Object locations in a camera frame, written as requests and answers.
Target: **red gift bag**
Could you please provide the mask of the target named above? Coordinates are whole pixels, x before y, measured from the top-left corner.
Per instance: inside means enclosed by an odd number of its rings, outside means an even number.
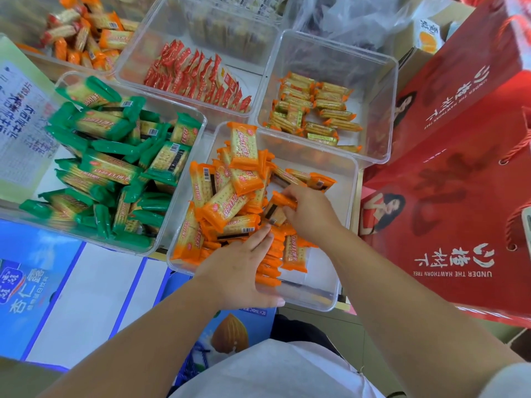
[[[445,132],[456,135],[445,140]],[[377,191],[362,201],[360,235],[450,302],[499,313],[500,321],[531,317],[521,219],[531,206],[531,74],[522,72],[513,88],[491,93],[440,134],[371,181]]]
[[[398,95],[391,158],[365,170],[368,187],[378,173],[424,151],[433,136],[459,137],[461,129],[446,124],[481,98],[518,85],[531,67],[530,17],[531,0],[485,0],[474,10]]]

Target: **white shirt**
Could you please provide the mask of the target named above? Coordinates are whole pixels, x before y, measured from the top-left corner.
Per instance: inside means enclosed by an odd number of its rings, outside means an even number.
[[[531,364],[509,366],[479,398],[523,398],[531,391]],[[170,398],[384,398],[365,376],[312,342],[267,340],[188,381]]]

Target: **orange fruit image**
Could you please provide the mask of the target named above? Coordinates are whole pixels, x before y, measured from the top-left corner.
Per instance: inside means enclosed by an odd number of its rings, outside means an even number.
[[[418,38],[421,40],[421,50],[432,54],[437,51],[437,40],[432,34],[422,31]]]

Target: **person's left hand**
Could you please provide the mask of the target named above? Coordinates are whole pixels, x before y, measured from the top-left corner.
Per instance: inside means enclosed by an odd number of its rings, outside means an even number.
[[[281,297],[258,292],[254,283],[256,269],[273,243],[270,229],[266,224],[244,243],[235,241],[217,249],[197,269],[194,279],[212,288],[221,310],[285,304]]]

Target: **hand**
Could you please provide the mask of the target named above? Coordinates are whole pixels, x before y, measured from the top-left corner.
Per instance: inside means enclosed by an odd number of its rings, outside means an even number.
[[[256,269],[273,243],[266,224],[244,243],[235,241],[213,252],[201,263],[194,276],[204,282],[220,299],[221,310],[247,307],[281,307],[286,302],[278,296],[262,294],[256,290]]]
[[[303,239],[319,246],[325,236],[331,235],[334,229],[342,228],[332,204],[321,191],[290,185],[282,194],[297,200],[297,211],[286,206],[283,211]]]

